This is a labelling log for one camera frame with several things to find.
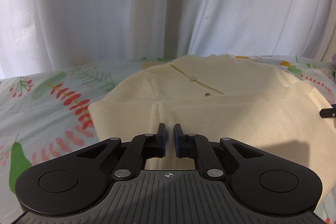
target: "pear print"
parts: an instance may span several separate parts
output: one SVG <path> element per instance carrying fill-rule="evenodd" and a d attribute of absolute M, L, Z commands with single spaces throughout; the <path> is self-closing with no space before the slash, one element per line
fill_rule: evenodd
<path fill-rule="evenodd" d="M 15 182 L 18 176 L 32 164 L 26 159 L 23 153 L 22 146 L 18 142 L 14 142 L 10 157 L 10 172 L 9 172 L 9 188 L 15 194 Z"/>

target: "bed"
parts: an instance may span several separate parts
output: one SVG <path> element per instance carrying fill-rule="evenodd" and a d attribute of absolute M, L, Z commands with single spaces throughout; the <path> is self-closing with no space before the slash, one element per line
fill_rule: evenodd
<path fill-rule="evenodd" d="M 310 81 L 336 105 L 335 70 L 329 63 L 296 56 L 235 56 L 275 65 Z M 170 59 L 112 60 L 0 82 L 0 223 L 21 213 L 14 194 L 18 175 L 30 166 L 98 142 L 87 107 L 126 77 Z M 316 208 L 336 223 L 336 186 Z"/>

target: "crosshair marking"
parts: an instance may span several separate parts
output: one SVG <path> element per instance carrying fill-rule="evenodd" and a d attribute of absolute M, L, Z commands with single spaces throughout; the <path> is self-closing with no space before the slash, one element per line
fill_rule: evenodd
<path fill-rule="evenodd" d="M 167 174 L 164 174 L 163 176 L 166 176 L 167 178 L 172 178 L 172 177 L 175 176 L 175 175 L 172 174 L 172 173 L 167 173 Z"/>

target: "white curtain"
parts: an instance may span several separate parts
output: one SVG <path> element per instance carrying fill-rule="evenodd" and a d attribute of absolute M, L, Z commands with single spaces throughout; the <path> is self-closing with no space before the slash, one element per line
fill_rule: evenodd
<path fill-rule="evenodd" d="M 0 78 L 112 58 L 229 53 L 322 59 L 335 27 L 332 2 L 0 0 Z"/>

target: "cream cloth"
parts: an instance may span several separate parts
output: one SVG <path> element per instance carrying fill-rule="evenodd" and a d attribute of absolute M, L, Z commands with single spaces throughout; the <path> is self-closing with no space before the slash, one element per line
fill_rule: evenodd
<path fill-rule="evenodd" d="M 101 140 L 130 141 L 164 122 L 167 156 L 149 160 L 149 169 L 194 168 L 175 157 L 172 128 L 181 123 L 185 134 L 231 137 L 311 168 L 323 198 L 336 183 L 334 121 L 319 116 L 329 107 L 316 88 L 275 66 L 189 55 L 128 77 L 89 111 Z"/>

